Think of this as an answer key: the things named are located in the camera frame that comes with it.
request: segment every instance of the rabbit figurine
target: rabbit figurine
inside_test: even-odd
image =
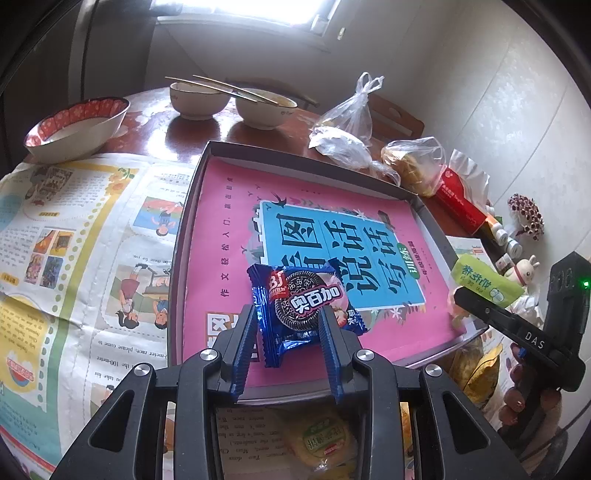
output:
[[[511,267],[505,272],[505,277],[525,287],[529,285],[534,279],[535,269],[540,265],[535,255],[532,255],[529,260],[524,258],[519,260],[514,267]]]

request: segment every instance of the bowl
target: bowl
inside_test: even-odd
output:
[[[59,163],[96,152],[121,126],[129,100],[102,97],[75,103],[29,130],[24,145],[39,163]]]
[[[279,103],[279,105],[272,105],[262,101],[254,103],[237,98],[236,110],[238,110],[238,115],[242,117],[244,123],[249,127],[258,128],[259,130],[273,130],[283,124],[296,111],[297,103],[283,95],[254,88],[246,88],[245,90],[258,93]]]
[[[224,110],[230,100],[227,93],[190,83],[173,83],[169,91],[173,108],[187,120],[208,120]]]

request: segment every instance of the clear plastic bag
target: clear plastic bag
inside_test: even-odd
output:
[[[368,72],[364,72],[357,80],[355,95],[322,115],[312,127],[312,132],[316,127],[340,128],[370,146],[372,121],[369,114],[368,95],[379,90],[383,81],[383,76],[372,79]]]
[[[368,168],[374,175],[380,172],[390,177],[396,186],[400,185],[400,175],[388,165],[372,160],[363,142],[340,128],[315,127],[310,134],[309,148],[332,158],[338,165],[350,170]]]
[[[445,150],[435,137],[390,142],[381,157],[398,172],[404,188],[423,197],[435,195],[448,165]]]

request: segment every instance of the blue wrapper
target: blue wrapper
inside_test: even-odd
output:
[[[272,267],[254,264],[247,270],[262,333],[266,367],[279,367],[285,352],[319,343],[318,314],[330,305],[341,328],[367,332],[361,315],[347,298],[337,271],[322,268]]]

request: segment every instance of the chopsticks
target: chopsticks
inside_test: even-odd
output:
[[[220,82],[220,80],[214,80],[214,79],[211,79],[208,77],[201,77],[200,75],[192,75],[192,76],[196,77],[198,79],[207,80],[208,82],[217,83],[218,85],[223,85],[224,87],[230,87],[231,89],[237,90],[238,92],[245,93],[247,95],[252,95],[252,96],[256,97],[257,100],[262,100],[263,102],[269,103],[270,105],[280,105],[280,103],[276,102],[275,100],[271,100],[270,98],[259,95],[258,93],[250,92],[248,90],[245,90],[244,88],[237,87],[237,86],[232,85],[230,83]]]
[[[205,87],[205,88],[211,88],[211,90],[217,90],[218,92],[222,92],[222,93],[227,93],[230,96],[233,96],[234,98],[242,98],[244,100],[248,100],[249,102],[257,102],[258,100],[255,100],[254,98],[251,97],[247,97],[241,93],[237,93],[237,92],[228,92],[227,90],[224,90],[222,88],[213,86],[213,85],[206,85],[205,83],[200,83],[200,82],[194,82],[192,80],[185,80],[185,79],[179,79],[176,77],[164,77],[168,80],[176,80],[177,82],[183,82],[183,83],[188,83],[190,85],[199,85],[200,87]]]

